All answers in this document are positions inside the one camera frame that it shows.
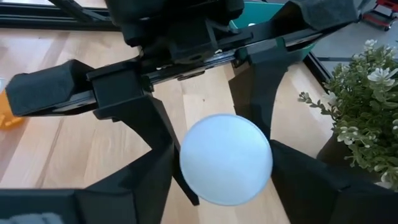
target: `wooden surface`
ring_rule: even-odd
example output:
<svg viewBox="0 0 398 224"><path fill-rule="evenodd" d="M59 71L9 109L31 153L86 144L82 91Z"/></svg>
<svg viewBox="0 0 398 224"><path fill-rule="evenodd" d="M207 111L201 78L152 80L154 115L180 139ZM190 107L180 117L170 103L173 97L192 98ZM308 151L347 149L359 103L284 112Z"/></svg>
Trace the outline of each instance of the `wooden surface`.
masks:
<svg viewBox="0 0 398 224"><path fill-rule="evenodd" d="M95 0L87 3L103 5ZM0 78L6 80L71 58L100 67L136 54L117 32L0 29ZM228 65L183 82L155 86L154 95L164 102L180 141L201 118L234 113L228 88L231 71ZM301 91L310 92L313 99L323 92L303 64L293 65L278 90L272 139L315 156L331 135L331 123L319 111L297 102ZM17 129L0 131L0 187L86 187L148 150L126 125L98 121L92 113L30 118ZM255 200L239 207L220 207L203 200L193 207L173 181L163 219L173 224L288 222L271 180Z"/></svg>

